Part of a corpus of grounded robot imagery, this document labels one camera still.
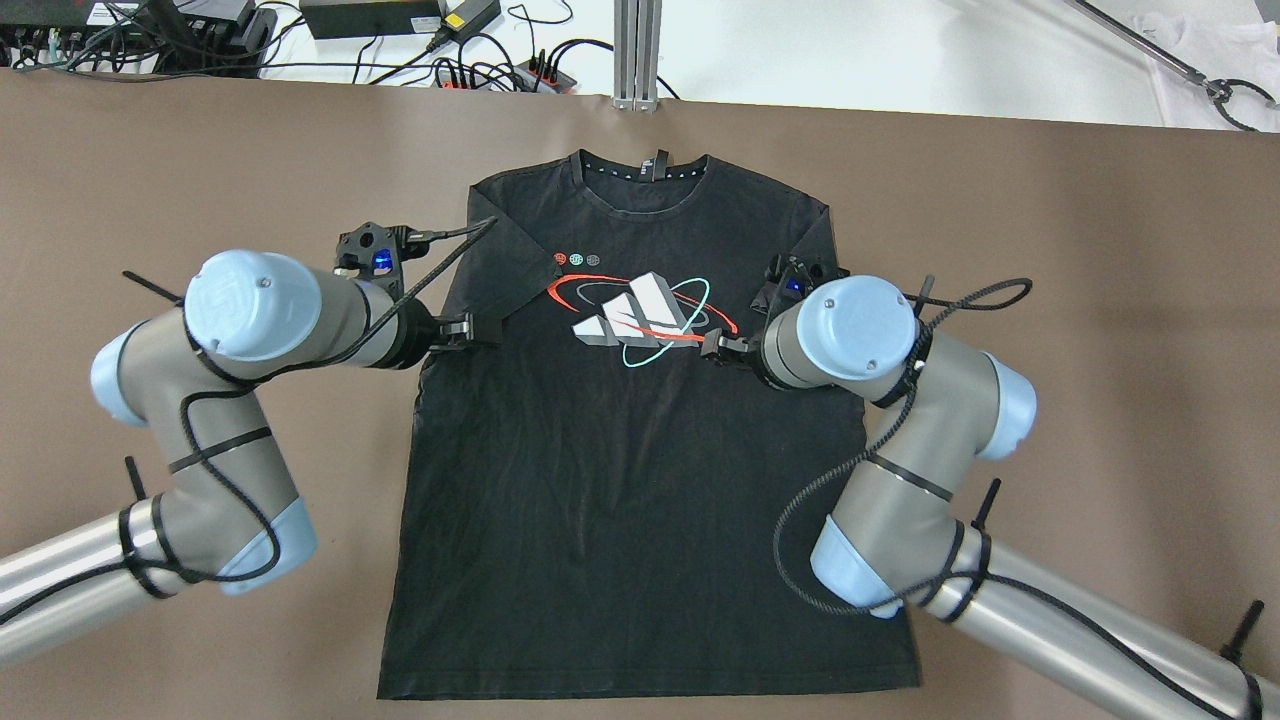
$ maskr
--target brown table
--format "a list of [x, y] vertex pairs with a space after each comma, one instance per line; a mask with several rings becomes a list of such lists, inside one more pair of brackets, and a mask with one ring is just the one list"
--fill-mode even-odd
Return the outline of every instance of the brown table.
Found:
[[[466, 188], [577, 147], [710, 152], [832, 205], [845, 266], [959, 296], [1036, 292], [947, 329], [1037, 386], [992, 533], [1211, 648], [1280, 601], [1275, 137], [605, 97], [0, 73], [0, 556], [166, 487], [146, 432], [93, 402], [88, 364], [228, 247], [315, 266], [366, 219], [456, 227]], [[444, 286], [428, 295], [439, 306]], [[241, 598], [197, 587], [0, 671], [0, 716], [1102, 717], [918, 615], [924, 687], [860, 696], [393, 703], [374, 700], [415, 373], [326, 369], [261, 389], [320, 551]], [[1280, 619], [1247, 659], [1280, 676]]]

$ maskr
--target robotic arm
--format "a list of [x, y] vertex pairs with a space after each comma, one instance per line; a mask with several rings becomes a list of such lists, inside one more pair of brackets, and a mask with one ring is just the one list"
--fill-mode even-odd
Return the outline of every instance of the robotic arm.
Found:
[[[335, 273], [292, 258], [230, 250], [209, 259], [187, 296], [95, 357], [97, 401], [150, 427], [175, 487], [0, 560], [0, 666], [216, 580], [248, 592], [316, 547], [253, 388], [287, 370], [337, 363], [408, 368], [428, 350], [489, 343], [492, 323], [440, 322], [413, 295], [492, 227], [419, 233], [365, 224], [338, 243]], [[474, 233], [407, 295], [401, 261]]]
[[888, 282], [859, 275], [819, 286], [753, 348], [771, 384], [835, 384], [887, 409], [879, 436], [888, 441], [854, 468], [812, 555], [818, 579], [852, 606], [832, 610], [892, 618], [909, 600], [1120, 717], [1280, 717], [1280, 689], [1238, 657], [948, 516], [973, 457], [1005, 457], [1030, 432], [1036, 392], [934, 325], [922, 325]]

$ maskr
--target light blue joint cap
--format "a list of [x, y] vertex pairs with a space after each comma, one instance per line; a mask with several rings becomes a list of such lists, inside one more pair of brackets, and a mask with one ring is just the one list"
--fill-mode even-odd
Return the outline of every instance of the light blue joint cap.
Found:
[[111, 418], [127, 425], [145, 428], [147, 421], [124, 401], [124, 389], [120, 387], [120, 355], [124, 352], [124, 345], [129, 342], [129, 336], [140, 327], [142, 323], [124, 331], [97, 351], [88, 369], [88, 384], [93, 388], [93, 398], [111, 414]]
[[[809, 565], [818, 580], [827, 585], [827, 589], [855, 607], [868, 607], [893, 597], [893, 591], [863, 560], [845, 533], [840, 532], [840, 527], [831, 519], [831, 515], [827, 515], [827, 523], [822, 527], [818, 543], [813, 546]], [[872, 610], [872, 615], [888, 620], [897, 615], [901, 607], [902, 601], [895, 600]]]
[[989, 352], [983, 352], [996, 368], [996, 383], [1000, 386], [1000, 414], [996, 416], [996, 429], [991, 433], [987, 447], [978, 452], [983, 460], [1001, 460], [1018, 450], [1032, 433], [1036, 424], [1036, 388], [1030, 380]]
[[253, 363], [301, 345], [320, 319], [320, 283], [293, 258], [228, 250], [191, 278], [183, 310], [201, 347]]
[[915, 343], [915, 314], [893, 283], [852, 275], [819, 286], [796, 316], [800, 348], [819, 370], [844, 380], [899, 372]]
[[[224, 593], [244, 594], [259, 585], [265, 585], [284, 575], [315, 555], [319, 541], [316, 541], [316, 530], [311, 527], [311, 515], [307, 514], [307, 506], [302, 502], [301, 496], [271, 520], [271, 529], [275, 530], [275, 537], [280, 541], [280, 561], [270, 571], [251, 580], [221, 583], [219, 587], [223, 588]], [[248, 544], [241, 548], [236, 553], [236, 557], [232, 557], [232, 561], [219, 570], [218, 574], [239, 575], [252, 573], [257, 568], [266, 565], [270, 559], [271, 541], [268, 539], [266, 530], [262, 530]]]

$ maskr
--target black t-shirt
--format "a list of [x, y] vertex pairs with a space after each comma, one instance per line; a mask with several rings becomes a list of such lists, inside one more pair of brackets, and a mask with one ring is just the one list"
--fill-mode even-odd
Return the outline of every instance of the black t-shirt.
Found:
[[[421, 377], [379, 697], [855, 692], [915, 685], [906, 614], [836, 618], [778, 578], [797, 489], [865, 442], [861, 401], [699, 357], [750, 336], [778, 252], [835, 268], [827, 208], [716, 158], [659, 182], [585, 151], [471, 191], [494, 229], [445, 313], [494, 348]], [[790, 525], [808, 556], [844, 483]]]

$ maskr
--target shirt graphic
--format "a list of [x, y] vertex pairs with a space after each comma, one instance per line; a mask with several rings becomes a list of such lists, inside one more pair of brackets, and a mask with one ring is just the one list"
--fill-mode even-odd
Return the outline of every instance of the shirt graphic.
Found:
[[[692, 297], [677, 290], [691, 286], [700, 291], [700, 297]], [[600, 292], [598, 288], [611, 288]], [[625, 287], [618, 293], [612, 288]], [[564, 300], [563, 293], [573, 291], [577, 300], [589, 306], [599, 307], [599, 313], [576, 323], [573, 334], [586, 345], [613, 347], [622, 346], [622, 363], [628, 368], [639, 368], [657, 360], [672, 347], [696, 347], [703, 336], [695, 329], [721, 324], [727, 332], [737, 334], [737, 324], [723, 311], [710, 305], [712, 286], [704, 278], [689, 278], [675, 286], [658, 273], [645, 273], [627, 281], [612, 275], [570, 274], [557, 279], [547, 292], [556, 302], [575, 313], [582, 313]], [[640, 361], [627, 356], [628, 347], [655, 350]]]

